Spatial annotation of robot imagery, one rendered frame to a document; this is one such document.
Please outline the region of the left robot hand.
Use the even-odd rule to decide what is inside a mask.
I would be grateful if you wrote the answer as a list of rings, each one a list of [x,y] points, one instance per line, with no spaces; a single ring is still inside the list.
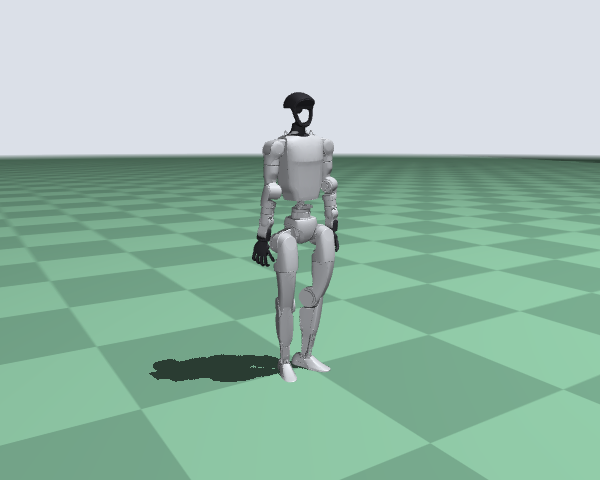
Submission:
[[[335,233],[335,232],[337,231],[337,228],[338,228],[338,220],[336,220],[336,219],[335,219],[335,220],[333,221],[333,228],[330,228],[330,229],[331,229],[331,230],[333,231],[333,233],[334,233],[334,241],[335,241],[335,246],[336,246],[336,247],[335,247],[335,248],[336,248],[336,249],[335,249],[335,251],[336,251],[336,252],[337,252],[337,251],[338,251],[338,249],[339,249],[339,241],[338,241],[338,239],[337,239],[337,235],[336,235],[336,233]]]

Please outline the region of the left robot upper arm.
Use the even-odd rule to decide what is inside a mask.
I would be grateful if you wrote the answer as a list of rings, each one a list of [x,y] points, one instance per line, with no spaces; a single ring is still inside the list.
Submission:
[[[332,171],[332,154],[334,151],[334,144],[330,139],[321,138],[323,141],[323,175],[321,190],[325,193],[330,193],[337,189],[337,180],[330,176]]]

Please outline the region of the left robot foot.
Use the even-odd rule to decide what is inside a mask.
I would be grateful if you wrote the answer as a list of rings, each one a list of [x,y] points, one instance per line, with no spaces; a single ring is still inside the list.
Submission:
[[[306,356],[307,356],[307,353],[306,353]],[[304,355],[303,355],[303,357],[304,357]],[[301,352],[297,352],[294,354],[291,363],[293,365],[301,366],[301,367],[304,367],[311,371],[329,372],[331,370],[330,367],[328,367],[325,364],[323,364],[322,362],[320,362],[313,355],[311,357],[309,356],[309,359],[306,359],[306,357],[302,358]]]

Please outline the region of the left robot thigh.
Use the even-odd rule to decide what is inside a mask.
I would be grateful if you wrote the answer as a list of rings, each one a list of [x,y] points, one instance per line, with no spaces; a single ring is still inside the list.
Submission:
[[[335,241],[333,231],[323,224],[317,224],[316,236],[310,243],[316,245],[312,254],[313,286],[306,287],[299,293],[299,300],[305,307],[319,303],[324,296],[334,268]]]

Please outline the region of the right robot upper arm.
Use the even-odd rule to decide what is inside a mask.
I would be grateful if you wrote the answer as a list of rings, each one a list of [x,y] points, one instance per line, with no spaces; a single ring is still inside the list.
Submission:
[[[279,199],[282,195],[281,186],[276,183],[279,172],[279,158],[284,154],[285,139],[276,139],[264,144],[264,186],[268,185],[270,194],[268,199]]]

